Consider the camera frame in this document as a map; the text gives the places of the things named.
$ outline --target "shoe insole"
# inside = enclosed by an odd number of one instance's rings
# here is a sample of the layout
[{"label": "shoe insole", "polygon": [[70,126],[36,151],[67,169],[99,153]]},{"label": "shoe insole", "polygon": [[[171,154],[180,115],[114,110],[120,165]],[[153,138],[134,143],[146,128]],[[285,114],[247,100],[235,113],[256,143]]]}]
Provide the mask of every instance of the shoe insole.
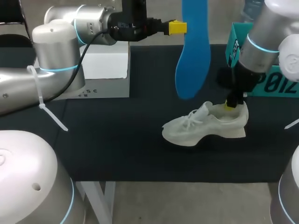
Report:
[{"label": "shoe insole", "polygon": [[187,33],[175,79],[178,96],[190,99],[201,89],[210,67],[208,0],[182,0],[182,13]]}]

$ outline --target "black table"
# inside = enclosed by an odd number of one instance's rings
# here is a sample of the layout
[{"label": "black table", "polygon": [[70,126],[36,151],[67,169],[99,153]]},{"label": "black table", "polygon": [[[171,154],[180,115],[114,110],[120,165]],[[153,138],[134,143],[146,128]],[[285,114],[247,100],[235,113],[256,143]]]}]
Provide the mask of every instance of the black table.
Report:
[{"label": "black table", "polygon": [[46,139],[75,181],[276,182],[299,144],[299,126],[284,130],[299,117],[299,99],[249,98],[243,139],[207,136],[186,149],[161,136],[164,123],[207,100],[224,102],[228,92],[215,78],[226,66],[225,47],[211,46],[209,75],[192,100],[180,100],[175,91],[182,46],[136,46],[131,47],[130,98],[51,102],[67,133],[38,108],[1,118],[0,129]]}]

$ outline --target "zip tie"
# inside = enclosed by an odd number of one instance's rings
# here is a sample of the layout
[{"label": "zip tie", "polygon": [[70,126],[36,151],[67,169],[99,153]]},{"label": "zip tie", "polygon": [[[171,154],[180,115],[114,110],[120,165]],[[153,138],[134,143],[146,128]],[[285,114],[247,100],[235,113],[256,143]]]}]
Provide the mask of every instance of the zip tie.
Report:
[{"label": "zip tie", "polygon": [[38,81],[38,76],[37,76],[37,72],[36,69],[32,66],[29,65],[27,66],[27,70],[32,72],[32,75],[34,77],[34,80],[36,82],[36,89],[37,89],[37,94],[38,94],[38,100],[39,100],[39,108],[41,108],[42,110],[46,111],[47,114],[50,115],[50,117],[64,130],[64,131],[68,131],[67,127],[64,126],[63,123],[61,123],[61,121],[46,107],[46,104],[43,102],[43,95],[42,95],[42,89],[39,85],[39,81]]},{"label": "zip tie", "polygon": [[295,120],[294,122],[290,123],[288,126],[285,127],[285,129],[289,129],[290,127],[293,127],[294,125],[299,123],[299,119]]}]

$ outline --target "shoe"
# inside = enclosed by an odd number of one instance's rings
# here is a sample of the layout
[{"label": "shoe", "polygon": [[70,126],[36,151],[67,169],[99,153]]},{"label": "shoe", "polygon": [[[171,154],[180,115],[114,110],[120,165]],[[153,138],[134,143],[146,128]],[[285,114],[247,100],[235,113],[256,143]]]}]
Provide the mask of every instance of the shoe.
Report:
[{"label": "shoe", "polygon": [[244,130],[249,117],[246,103],[233,110],[225,104],[205,102],[198,110],[163,125],[163,137],[179,146],[195,146],[203,137],[215,134],[223,138],[246,137]]}]

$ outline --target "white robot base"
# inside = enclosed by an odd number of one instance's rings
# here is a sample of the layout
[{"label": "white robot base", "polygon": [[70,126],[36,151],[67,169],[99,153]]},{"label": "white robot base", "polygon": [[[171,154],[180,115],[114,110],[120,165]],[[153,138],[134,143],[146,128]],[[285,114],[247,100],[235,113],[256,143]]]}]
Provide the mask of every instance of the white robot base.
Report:
[{"label": "white robot base", "polygon": [[0,223],[84,224],[85,204],[52,147],[39,136],[0,131]]},{"label": "white robot base", "polygon": [[273,224],[299,223],[299,147],[282,175],[270,206]]}]

